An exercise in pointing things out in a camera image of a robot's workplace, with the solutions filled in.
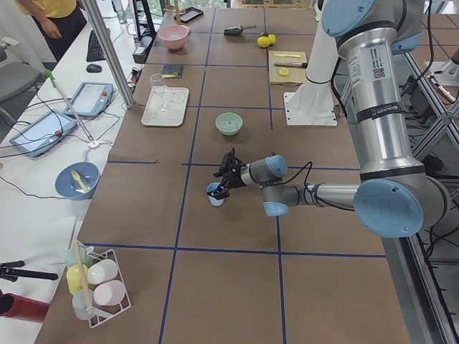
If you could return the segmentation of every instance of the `wooden handle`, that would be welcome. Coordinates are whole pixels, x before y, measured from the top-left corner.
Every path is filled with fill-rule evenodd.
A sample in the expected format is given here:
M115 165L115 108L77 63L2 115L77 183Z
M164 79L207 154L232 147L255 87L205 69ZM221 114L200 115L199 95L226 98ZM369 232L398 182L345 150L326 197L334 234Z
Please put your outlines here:
M175 20L177 25L181 25L180 21L180 10L179 10L179 0L174 0L174 8L175 8Z
M80 272L81 284L83 286L83 292L85 293L86 309L88 314L92 315L94 314L93 302L91 301L91 294L89 293L89 287L87 286L85 269L83 268L83 260L81 259L80 243L77 240L73 242L73 249L75 250L75 256L77 257L78 271Z

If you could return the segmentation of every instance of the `yellow shirt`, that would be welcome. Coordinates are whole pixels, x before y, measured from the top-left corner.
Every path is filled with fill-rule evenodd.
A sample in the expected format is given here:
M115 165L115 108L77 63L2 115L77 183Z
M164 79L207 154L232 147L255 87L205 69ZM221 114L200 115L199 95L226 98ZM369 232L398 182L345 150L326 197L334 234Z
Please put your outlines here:
M69 16L77 6L77 0L32 0L48 18ZM24 14L30 14L20 3L16 2Z

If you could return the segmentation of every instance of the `green bowl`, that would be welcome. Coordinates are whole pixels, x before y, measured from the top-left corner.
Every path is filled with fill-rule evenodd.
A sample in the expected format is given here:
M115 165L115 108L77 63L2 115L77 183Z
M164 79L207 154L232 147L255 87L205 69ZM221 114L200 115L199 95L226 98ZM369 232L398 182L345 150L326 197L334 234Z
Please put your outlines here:
M222 113L215 120L215 125L223 135L235 135L242 129L242 118L237 113Z

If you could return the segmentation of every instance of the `wine glass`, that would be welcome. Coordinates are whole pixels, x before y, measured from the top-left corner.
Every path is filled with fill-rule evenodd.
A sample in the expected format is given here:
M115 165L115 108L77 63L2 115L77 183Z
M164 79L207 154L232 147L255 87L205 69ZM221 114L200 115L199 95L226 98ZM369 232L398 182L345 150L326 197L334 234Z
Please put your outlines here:
M167 111L169 106L164 102L164 93L166 92L167 86L163 75L160 73L152 74L150 76L150 85L153 93L161 97L161 104L159 104L158 110L161 112Z

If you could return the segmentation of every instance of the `cutting board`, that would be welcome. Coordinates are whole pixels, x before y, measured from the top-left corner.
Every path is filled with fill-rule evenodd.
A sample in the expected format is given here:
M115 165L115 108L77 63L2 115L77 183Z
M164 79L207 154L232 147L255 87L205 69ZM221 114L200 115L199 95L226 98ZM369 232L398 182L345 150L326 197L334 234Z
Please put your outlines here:
M279 56L275 56L275 54L290 54L290 55L294 54L294 55L300 55L300 57L279 57ZM306 63L308 59L306 58L305 52L269 51L269 55L268 55L271 85L301 85L304 83L304 80L306 78L305 68L278 67L274 65L274 61ZM287 68L290 72L289 75L287 77L281 77L279 75L280 68Z

